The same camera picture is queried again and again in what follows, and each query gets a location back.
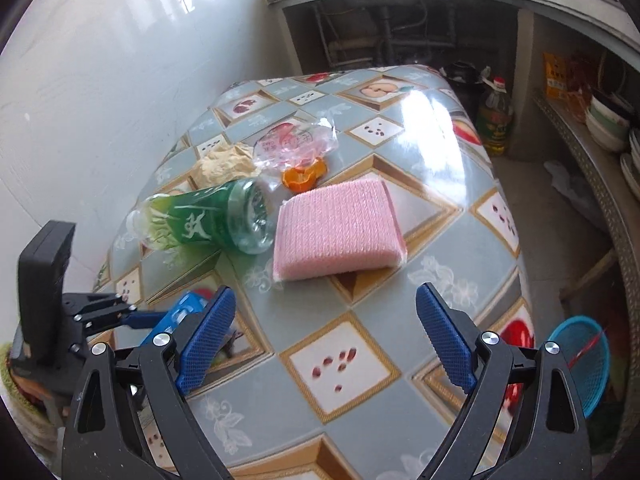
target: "red chopstick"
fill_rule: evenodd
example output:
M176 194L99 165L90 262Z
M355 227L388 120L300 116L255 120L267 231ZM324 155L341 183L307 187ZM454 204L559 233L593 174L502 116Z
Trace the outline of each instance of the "red chopstick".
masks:
M590 339L590 341L587 343L587 345L584 348L582 348L575 356L571 358L568 365L569 370L574 367L578 359L580 359L589 350L591 350L594 346L596 346L596 343L600 340L600 337L602 336L603 333L604 333L604 330L601 330L600 332L598 332L594 337Z

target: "green plastic bottle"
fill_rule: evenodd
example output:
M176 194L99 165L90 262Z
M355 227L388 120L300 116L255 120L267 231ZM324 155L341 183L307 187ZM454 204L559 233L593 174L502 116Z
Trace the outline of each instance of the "green plastic bottle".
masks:
M480 99L476 119L476 130L489 155L497 156L504 153L512 120L513 107L504 79L496 77L493 87L489 88Z
M207 243L259 254L273 244L268 194L255 178L180 195L147 198L127 217L127 229L153 250Z

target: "sponge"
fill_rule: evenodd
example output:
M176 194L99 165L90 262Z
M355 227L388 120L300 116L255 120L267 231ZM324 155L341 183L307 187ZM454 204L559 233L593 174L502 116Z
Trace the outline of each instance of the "sponge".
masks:
M405 261L404 238L381 180L320 187L280 207L273 254L277 282Z

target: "patterned tablecloth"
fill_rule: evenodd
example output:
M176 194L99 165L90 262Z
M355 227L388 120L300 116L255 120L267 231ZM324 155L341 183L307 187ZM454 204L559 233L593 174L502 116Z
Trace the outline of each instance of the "patterned tablecloth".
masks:
M190 407L235 478L416 478L463 402L415 313L433 282L450 306L508 342L532 346L518 234L475 129L426 66L268 79L233 86L183 135L140 193L196 189L188 171L220 139L254 145L283 122L331 117L339 149L321 185L375 174L408 247L399 270L274 283L273 251L149 251L123 224L96 290L168 309L186 290L235 290L239 337ZM496 457L517 388L482 465ZM172 463L154 423L159 465Z

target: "snack bag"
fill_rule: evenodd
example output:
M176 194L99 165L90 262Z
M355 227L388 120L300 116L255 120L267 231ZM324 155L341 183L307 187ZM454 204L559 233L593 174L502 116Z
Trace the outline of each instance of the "snack bag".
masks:
M545 59L546 96L552 99L566 99L566 64L564 58L543 54Z

